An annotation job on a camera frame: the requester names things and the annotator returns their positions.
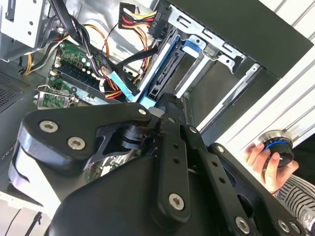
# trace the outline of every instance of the metal bracket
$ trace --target metal bracket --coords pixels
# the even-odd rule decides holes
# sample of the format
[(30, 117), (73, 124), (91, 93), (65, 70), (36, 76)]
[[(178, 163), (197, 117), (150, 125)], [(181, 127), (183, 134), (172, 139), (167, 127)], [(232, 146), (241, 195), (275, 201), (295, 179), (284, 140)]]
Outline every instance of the metal bracket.
[(35, 48), (42, 29), (46, 0), (20, 0), (14, 6), (13, 20), (7, 19), (9, 1), (1, 3), (0, 32), (9, 37)]
[(187, 34), (196, 34), (206, 42), (214, 45), (220, 51), (235, 59), (237, 56), (245, 59), (245, 55), (226, 43), (224, 40), (210, 32), (197, 21), (178, 10), (175, 6), (171, 5), (172, 13), (168, 19), (168, 22)]

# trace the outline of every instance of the ventilation grille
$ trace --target ventilation grille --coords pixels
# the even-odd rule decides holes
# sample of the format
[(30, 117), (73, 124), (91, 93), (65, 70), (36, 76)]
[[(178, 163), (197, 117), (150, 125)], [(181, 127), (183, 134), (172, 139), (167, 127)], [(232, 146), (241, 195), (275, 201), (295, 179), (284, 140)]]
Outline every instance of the ventilation grille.
[(16, 101), (29, 85), (0, 71), (0, 112)]

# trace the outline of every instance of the screw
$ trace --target screw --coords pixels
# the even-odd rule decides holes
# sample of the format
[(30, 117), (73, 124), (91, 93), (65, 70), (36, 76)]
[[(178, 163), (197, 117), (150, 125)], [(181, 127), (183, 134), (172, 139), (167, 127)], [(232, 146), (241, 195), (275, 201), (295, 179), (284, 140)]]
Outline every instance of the screw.
[(176, 210), (182, 210), (184, 209), (184, 200), (182, 199), (181, 196), (179, 196), (176, 193), (171, 193), (168, 196), (168, 201), (169, 203), (176, 209)]
[(68, 139), (68, 145), (73, 150), (82, 150), (83, 148), (85, 148), (84, 140), (81, 138), (78, 138), (78, 137), (69, 138)]
[(286, 225), (286, 223), (283, 220), (278, 220), (278, 224), (280, 225), (283, 231), (285, 231), (286, 233), (290, 233), (289, 227)]
[(242, 217), (236, 217), (235, 223), (237, 227), (246, 235), (250, 233), (250, 227), (248, 226), (247, 222)]
[(191, 126), (191, 127), (189, 127), (189, 129), (190, 129), (190, 131), (191, 131), (192, 133), (195, 133), (195, 134), (197, 133), (197, 130), (196, 130), (194, 127)]
[(298, 234), (301, 233), (301, 230), (299, 229), (299, 227), (297, 227), (297, 225), (294, 222), (290, 221), (290, 225)]
[(172, 117), (169, 117), (168, 120), (172, 123), (175, 123), (176, 121), (172, 118)]
[(140, 114), (143, 114), (143, 115), (146, 115), (147, 113), (144, 111), (144, 110), (142, 110), (142, 109), (139, 109), (139, 112), (140, 112)]
[(219, 150), (219, 152), (224, 153), (224, 149), (221, 146), (217, 146), (217, 149)]
[(57, 32), (62, 34), (62, 33), (66, 33), (66, 30), (64, 28), (58, 27)]
[(50, 120), (44, 120), (39, 124), (42, 131), (47, 133), (55, 133), (58, 130), (58, 125)]

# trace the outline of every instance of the hand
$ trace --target hand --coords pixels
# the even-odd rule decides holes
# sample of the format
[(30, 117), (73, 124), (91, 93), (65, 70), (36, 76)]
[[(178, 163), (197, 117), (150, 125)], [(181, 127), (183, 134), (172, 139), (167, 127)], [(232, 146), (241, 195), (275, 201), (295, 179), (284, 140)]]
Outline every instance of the hand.
[(271, 193), (276, 193), (299, 168), (296, 161), (279, 168), (280, 155), (276, 152), (270, 158), (266, 172), (263, 172), (264, 164), (270, 156), (270, 150), (264, 150), (264, 144), (250, 146), (245, 151), (244, 161), (254, 177)]

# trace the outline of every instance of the black mechanical arm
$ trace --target black mechanical arm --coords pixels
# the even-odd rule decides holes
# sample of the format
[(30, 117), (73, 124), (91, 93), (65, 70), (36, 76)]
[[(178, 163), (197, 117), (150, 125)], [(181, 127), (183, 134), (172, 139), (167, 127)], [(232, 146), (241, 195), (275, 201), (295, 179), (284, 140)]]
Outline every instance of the black mechanical arm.
[[(84, 182), (89, 163), (141, 156)], [(54, 218), (50, 236), (306, 235), (220, 144), (204, 145), (183, 105), (138, 103), (36, 111), (21, 124), (9, 176)]]

